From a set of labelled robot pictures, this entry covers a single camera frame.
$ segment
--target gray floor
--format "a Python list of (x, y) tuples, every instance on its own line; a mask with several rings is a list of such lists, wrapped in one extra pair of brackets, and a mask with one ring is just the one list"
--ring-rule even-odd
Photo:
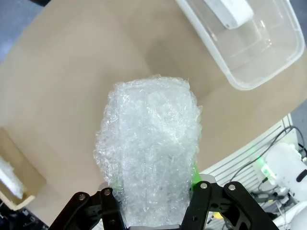
[[(307, 40), (307, 1), (292, 0), (292, 6)], [(39, 14), (42, 7), (28, 0), (0, 0), (0, 62), (8, 54), (23, 29)], [(292, 112), (294, 125), (298, 126), (307, 141), (307, 101)]]

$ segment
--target clear plastic bin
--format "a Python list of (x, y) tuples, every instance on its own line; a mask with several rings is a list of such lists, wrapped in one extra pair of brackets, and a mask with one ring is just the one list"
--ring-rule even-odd
[(251, 90), (298, 60), (302, 30), (288, 0), (248, 0), (251, 20), (226, 29), (204, 0), (177, 0), (229, 82)]

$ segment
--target bubble wrap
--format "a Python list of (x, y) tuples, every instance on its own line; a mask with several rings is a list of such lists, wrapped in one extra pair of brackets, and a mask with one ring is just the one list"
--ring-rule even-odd
[(94, 158), (127, 226), (181, 224), (201, 136), (189, 83), (155, 76), (109, 93)]

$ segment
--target screw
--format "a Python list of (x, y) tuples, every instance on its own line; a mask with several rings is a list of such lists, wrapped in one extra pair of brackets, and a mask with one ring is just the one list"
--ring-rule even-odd
[(207, 186), (207, 184), (206, 183), (201, 183), (201, 188), (202, 189), (206, 189), (208, 186)]
[(85, 195), (84, 194), (80, 194), (79, 195), (79, 200), (84, 200), (85, 199)]
[(104, 193), (105, 193), (106, 196), (108, 196), (108, 195), (111, 194), (111, 190), (110, 190), (110, 189), (106, 189), (106, 190), (104, 191)]
[(234, 191), (235, 189), (236, 189), (236, 187), (233, 185), (233, 184), (231, 184), (231, 185), (229, 185), (229, 190), (231, 190), (231, 191)]

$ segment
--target brown table surface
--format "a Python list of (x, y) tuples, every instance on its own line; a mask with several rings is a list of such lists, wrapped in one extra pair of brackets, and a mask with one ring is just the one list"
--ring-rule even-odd
[(188, 79), (203, 106), (204, 170), (306, 99), (306, 60), (305, 51), (266, 84), (238, 91), (174, 0), (53, 0), (0, 66), (5, 129), (47, 180), (28, 207), (50, 224), (74, 193), (103, 182), (93, 151), (114, 83)]

